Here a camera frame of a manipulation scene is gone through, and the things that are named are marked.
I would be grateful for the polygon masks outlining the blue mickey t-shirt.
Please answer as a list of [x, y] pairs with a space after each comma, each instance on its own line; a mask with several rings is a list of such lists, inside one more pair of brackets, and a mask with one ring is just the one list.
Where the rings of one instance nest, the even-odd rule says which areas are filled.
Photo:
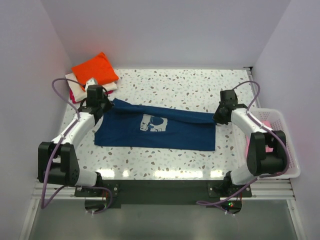
[[212, 113], [147, 105], [115, 98], [94, 135], [100, 147], [139, 147], [195, 151], [216, 149]]

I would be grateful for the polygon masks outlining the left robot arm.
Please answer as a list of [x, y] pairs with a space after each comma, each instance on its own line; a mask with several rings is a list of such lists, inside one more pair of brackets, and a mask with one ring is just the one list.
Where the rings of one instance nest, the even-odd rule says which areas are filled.
[[87, 98], [81, 102], [72, 122], [59, 136], [50, 142], [42, 142], [38, 147], [37, 172], [41, 183], [86, 187], [92, 196], [103, 192], [100, 174], [80, 169], [76, 149], [112, 107], [103, 86], [95, 84], [87, 88]]

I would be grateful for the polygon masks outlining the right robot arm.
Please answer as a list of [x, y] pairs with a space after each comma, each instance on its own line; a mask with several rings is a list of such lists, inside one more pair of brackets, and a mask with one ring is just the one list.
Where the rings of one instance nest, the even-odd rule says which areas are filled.
[[222, 183], [213, 187], [215, 193], [233, 197], [241, 187], [250, 185], [259, 178], [280, 176], [288, 170], [290, 157], [285, 133], [267, 127], [254, 117], [248, 106], [238, 103], [233, 89], [220, 92], [213, 120], [222, 125], [232, 123], [249, 138], [246, 163], [227, 172]]

